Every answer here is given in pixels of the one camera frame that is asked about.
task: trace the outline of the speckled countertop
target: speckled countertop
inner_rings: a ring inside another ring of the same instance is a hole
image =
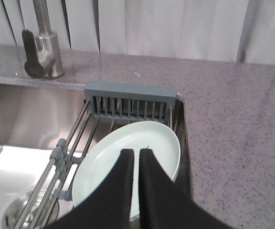
[[[71,51],[62,60],[63,78],[34,80],[22,48],[0,45],[0,83],[174,86],[185,98],[196,203],[235,228],[275,229],[275,66]]]

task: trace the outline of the plate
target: plate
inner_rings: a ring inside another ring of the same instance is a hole
[[[86,199],[105,179],[122,149],[134,149],[133,190],[130,221],[139,217],[138,159],[143,148],[153,150],[167,175],[175,181],[180,163],[180,144],[175,133],[166,125],[141,121],[125,125],[108,134],[85,156],[74,178],[74,206]]]

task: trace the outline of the faucet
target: faucet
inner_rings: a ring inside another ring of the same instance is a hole
[[[57,79],[64,75],[57,33],[51,31],[46,0],[33,0],[39,27],[39,36],[22,31],[27,61],[26,73],[36,79]]]

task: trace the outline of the dish rack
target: dish rack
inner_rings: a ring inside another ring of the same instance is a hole
[[[53,167],[55,167],[54,176],[46,191],[42,194],[42,200],[36,211],[33,211],[32,220],[29,219],[28,228],[45,227],[50,221],[51,214],[58,200],[72,200],[74,176],[90,148],[99,122],[110,124],[108,134],[115,129],[116,125],[126,125],[145,120],[164,123],[173,129],[176,94],[176,90],[169,86],[101,81],[87,83],[85,86],[85,104],[77,120],[68,137],[66,139],[61,138],[56,148],[52,151],[49,163],[31,193],[14,228],[21,229],[27,218],[30,218],[32,207],[38,199],[40,191],[42,191],[42,187]],[[81,156],[75,157],[74,152],[90,119],[94,120],[94,125]],[[73,146],[68,151],[69,144],[72,142],[79,126],[80,129]],[[74,164],[77,164],[74,176],[67,190],[63,190],[71,166]]]

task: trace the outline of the kitchen sink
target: kitchen sink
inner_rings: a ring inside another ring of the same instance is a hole
[[[22,205],[26,204],[24,198],[28,199],[36,186],[58,140],[70,133],[84,103],[84,91],[0,84],[0,228],[13,228]],[[87,123],[74,156],[83,152],[95,122],[90,119]],[[187,130],[180,95],[177,95],[172,123],[181,148],[175,183],[191,198]],[[115,124],[113,130],[120,126]],[[107,135],[110,127],[109,123],[99,120],[89,150]],[[71,168],[64,189],[70,185],[75,166]],[[44,183],[44,190],[53,175],[54,169]],[[55,207],[52,220],[70,211],[73,204],[58,200]],[[23,228],[28,228],[28,221]]]

